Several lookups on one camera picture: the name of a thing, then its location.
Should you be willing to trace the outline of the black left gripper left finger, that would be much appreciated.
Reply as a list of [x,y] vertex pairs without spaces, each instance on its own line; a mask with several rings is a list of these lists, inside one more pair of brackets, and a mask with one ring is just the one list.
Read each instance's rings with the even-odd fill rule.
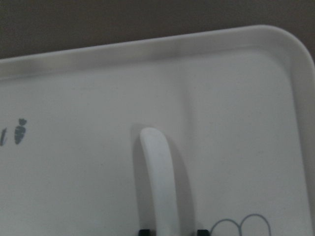
[[138,236],[151,236],[151,231],[150,229],[140,229]]

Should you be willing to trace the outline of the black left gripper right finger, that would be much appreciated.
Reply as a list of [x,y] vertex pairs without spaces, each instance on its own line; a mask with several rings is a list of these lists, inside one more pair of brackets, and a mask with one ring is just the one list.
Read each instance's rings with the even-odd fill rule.
[[210,236],[210,232],[207,229],[197,230],[197,236]]

